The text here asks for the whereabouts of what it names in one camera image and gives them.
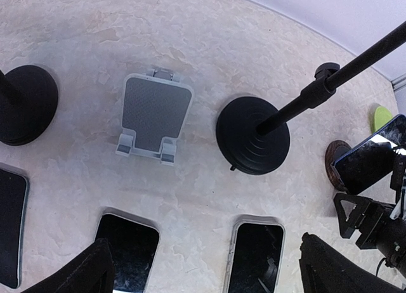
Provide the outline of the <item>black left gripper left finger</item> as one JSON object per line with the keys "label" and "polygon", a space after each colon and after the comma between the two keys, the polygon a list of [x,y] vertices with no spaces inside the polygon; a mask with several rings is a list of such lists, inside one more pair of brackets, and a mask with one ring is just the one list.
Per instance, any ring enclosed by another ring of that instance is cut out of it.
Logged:
{"label": "black left gripper left finger", "polygon": [[64,267],[26,292],[112,292],[115,268],[108,240],[99,238]]}

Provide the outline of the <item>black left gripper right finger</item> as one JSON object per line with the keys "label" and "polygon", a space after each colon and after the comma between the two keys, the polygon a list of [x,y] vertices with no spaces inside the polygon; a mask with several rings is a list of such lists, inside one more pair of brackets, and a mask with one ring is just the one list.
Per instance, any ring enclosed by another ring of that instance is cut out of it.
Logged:
{"label": "black left gripper right finger", "polygon": [[352,263],[314,234],[302,236],[299,260],[304,292],[402,292]]}

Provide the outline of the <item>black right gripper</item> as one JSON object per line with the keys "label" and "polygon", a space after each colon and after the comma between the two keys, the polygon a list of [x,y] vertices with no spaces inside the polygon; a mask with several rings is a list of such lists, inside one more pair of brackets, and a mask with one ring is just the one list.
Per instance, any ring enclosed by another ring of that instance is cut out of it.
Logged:
{"label": "black right gripper", "polygon": [[393,205],[338,193],[334,196],[334,206],[342,238],[349,239],[358,230],[356,246],[359,249],[377,249],[387,266],[405,267],[405,220],[390,218]]}

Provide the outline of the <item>blue-edged black smartphone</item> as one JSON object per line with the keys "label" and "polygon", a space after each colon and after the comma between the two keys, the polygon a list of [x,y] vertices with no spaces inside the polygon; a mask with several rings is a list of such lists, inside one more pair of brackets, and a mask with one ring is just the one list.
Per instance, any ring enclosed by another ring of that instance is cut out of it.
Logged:
{"label": "blue-edged black smartphone", "polygon": [[23,219],[29,183],[24,176],[1,170],[1,284],[20,285]]}

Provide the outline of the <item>tall black phone stand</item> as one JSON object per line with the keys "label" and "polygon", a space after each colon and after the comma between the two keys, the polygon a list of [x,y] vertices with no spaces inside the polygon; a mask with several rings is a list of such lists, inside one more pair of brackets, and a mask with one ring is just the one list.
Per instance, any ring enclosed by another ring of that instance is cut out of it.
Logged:
{"label": "tall black phone stand", "polygon": [[231,100],[216,121],[216,141],[231,169],[263,175],[279,168],[290,147],[288,121],[326,102],[339,86],[403,44],[404,23],[343,67],[332,62],[321,64],[314,80],[281,109],[255,96]]}

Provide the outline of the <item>black gooseneck phone stand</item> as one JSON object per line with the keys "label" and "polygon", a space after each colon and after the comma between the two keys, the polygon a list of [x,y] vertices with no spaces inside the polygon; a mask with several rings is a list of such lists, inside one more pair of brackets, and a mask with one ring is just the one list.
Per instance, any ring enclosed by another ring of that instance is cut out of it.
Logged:
{"label": "black gooseneck phone stand", "polygon": [[36,65],[1,74],[1,143],[20,146],[38,138],[50,125],[58,106],[58,86]]}

